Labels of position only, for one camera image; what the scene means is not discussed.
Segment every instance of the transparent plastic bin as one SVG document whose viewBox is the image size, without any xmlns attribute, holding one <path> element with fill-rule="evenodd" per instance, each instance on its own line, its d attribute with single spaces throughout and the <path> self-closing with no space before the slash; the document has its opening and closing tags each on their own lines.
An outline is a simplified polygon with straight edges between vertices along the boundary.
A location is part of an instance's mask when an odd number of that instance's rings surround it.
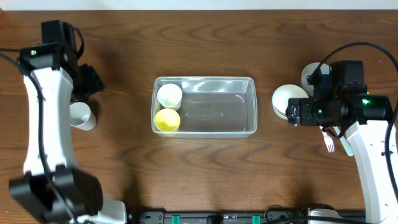
<svg viewBox="0 0 398 224">
<path fill-rule="evenodd" d="M 154 118 L 163 109 L 157 91 L 173 83 L 182 89 L 178 132 L 159 131 Z M 159 77 L 152 94 L 152 130 L 165 138 L 246 138 L 257 130 L 257 98 L 249 77 Z"/>
</svg>

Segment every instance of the white paper cup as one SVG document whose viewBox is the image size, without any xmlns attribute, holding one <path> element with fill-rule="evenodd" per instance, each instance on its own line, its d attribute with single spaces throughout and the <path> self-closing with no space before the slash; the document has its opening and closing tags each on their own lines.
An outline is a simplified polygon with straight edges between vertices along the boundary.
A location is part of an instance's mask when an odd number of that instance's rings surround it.
<svg viewBox="0 0 398 224">
<path fill-rule="evenodd" d="M 320 62 L 314 62 L 314 63 L 307 65 L 303 69 L 303 72 L 301 73 L 301 87 L 309 96 L 313 96 L 313 85 L 308 84 L 307 76 L 309 76 L 313 73 L 313 71 L 318 67 L 319 63 Z M 327 64 L 321 65 L 321 72 L 322 72 L 322 74 L 329 73 L 329 65 L 327 65 Z"/>
<path fill-rule="evenodd" d="M 166 84 L 157 92 L 157 100 L 164 108 L 176 111 L 181 107 L 182 90 L 175 84 Z"/>
<path fill-rule="evenodd" d="M 276 89 L 272 96 L 272 107 L 278 117 L 287 119 L 286 109 L 290 98 L 308 98 L 308 95 L 297 85 L 282 85 Z"/>
<path fill-rule="evenodd" d="M 180 129 L 180 122 L 180 115 L 170 108 L 157 112 L 154 121 L 159 131 L 178 131 Z"/>
<path fill-rule="evenodd" d="M 78 129 L 89 131 L 97 124 L 97 119 L 90 110 L 90 107 L 85 103 L 79 102 L 70 105 L 69 114 L 70 126 Z"/>
</svg>

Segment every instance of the plastic fork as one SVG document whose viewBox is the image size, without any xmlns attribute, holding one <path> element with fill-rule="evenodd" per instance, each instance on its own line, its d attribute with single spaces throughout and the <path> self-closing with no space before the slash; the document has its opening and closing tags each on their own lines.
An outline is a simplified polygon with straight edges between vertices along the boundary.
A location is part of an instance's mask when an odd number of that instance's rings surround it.
<svg viewBox="0 0 398 224">
<path fill-rule="evenodd" d="M 335 151 L 335 145 L 333 144 L 333 139 L 326 132 L 322 131 L 322 134 L 323 134 L 323 140 L 324 140 L 324 142 L 326 144 L 326 148 L 328 149 L 328 152 L 329 153 L 334 152 Z"/>
<path fill-rule="evenodd" d="M 336 134 L 339 135 L 340 134 L 340 130 L 335 126 L 333 127 L 336 131 Z M 353 156 L 354 152 L 353 149 L 351 148 L 350 144 L 348 143 L 347 139 L 343 137 L 340 138 L 340 142 L 344 147 L 344 150 L 347 152 L 348 156 Z"/>
</svg>

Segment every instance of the white wall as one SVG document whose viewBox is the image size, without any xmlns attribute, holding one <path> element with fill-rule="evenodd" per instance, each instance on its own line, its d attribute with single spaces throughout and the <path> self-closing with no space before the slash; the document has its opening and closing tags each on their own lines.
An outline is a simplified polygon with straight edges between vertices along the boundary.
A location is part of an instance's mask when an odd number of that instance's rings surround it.
<svg viewBox="0 0 398 224">
<path fill-rule="evenodd" d="M 7 10 L 398 9 L 398 0 L 0 0 Z"/>
</svg>

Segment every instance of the wood grain surface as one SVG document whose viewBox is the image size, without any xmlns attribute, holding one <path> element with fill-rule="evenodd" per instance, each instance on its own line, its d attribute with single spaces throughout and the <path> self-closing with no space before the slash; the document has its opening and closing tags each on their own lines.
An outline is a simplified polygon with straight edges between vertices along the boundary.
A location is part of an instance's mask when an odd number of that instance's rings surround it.
<svg viewBox="0 0 398 224">
<path fill-rule="evenodd" d="M 329 154 L 318 127 L 289 127 L 271 97 L 281 85 L 300 85 L 306 65 L 350 42 L 375 42 L 398 56 L 396 11 L 5 12 L 0 47 L 40 43 L 40 23 L 53 19 L 81 29 L 80 64 L 93 65 L 106 85 L 89 101 L 95 129 L 72 128 L 80 166 L 99 178 L 104 194 L 137 211 L 308 203 L 364 209 L 354 158 L 339 141 Z M 343 59 L 363 60 L 369 91 L 389 95 L 395 105 L 398 75 L 386 56 L 353 47 L 330 62 Z M 35 223 L 8 192 L 27 153 L 27 94 L 14 67 L 0 60 L 0 68 L 0 223 Z M 246 139 L 160 138 L 150 128 L 160 76 L 252 77 L 257 132 Z"/>
</svg>

